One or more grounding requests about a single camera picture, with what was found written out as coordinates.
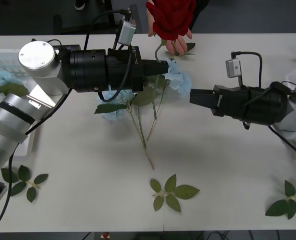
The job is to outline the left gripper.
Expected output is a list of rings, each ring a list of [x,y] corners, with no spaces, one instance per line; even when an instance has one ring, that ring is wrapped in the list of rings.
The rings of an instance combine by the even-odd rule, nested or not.
[[[129,53],[128,49],[108,49],[106,55],[106,74],[107,83],[112,90],[117,90],[123,80],[128,64]],[[138,46],[132,46],[131,55],[131,67],[125,84],[123,85],[123,90],[140,92],[143,90],[143,77],[168,73],[169,65],[167,61],[162,60],[158,62],[157,60],[142,60]]]

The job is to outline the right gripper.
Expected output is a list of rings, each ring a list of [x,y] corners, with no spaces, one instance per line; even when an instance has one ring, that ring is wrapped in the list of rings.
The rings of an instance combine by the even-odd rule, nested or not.
[[[190,103],[212,109],[212,114],[218,117],[232,117],[242,122],[251,122],[249,107],[242,106],[250,100],[249,87],[227,88],[215,85],[213,90],[192,89],[190,91]]]

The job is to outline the person's hand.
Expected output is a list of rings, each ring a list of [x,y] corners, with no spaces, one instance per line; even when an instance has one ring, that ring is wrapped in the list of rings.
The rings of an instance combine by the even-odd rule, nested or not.
[[[146,12],[148,17],[148,27],[149,27],[148,36],[152,37],[154,17],[149,12],[149,10],[146,10]],[[188,49],[187,43],[184,39],[184,36],[182,35],[179,35],[176,40],[168,40],[165,46],[171,54],[175,54],[175,52],[178,52],[180,55],[183,55]]]

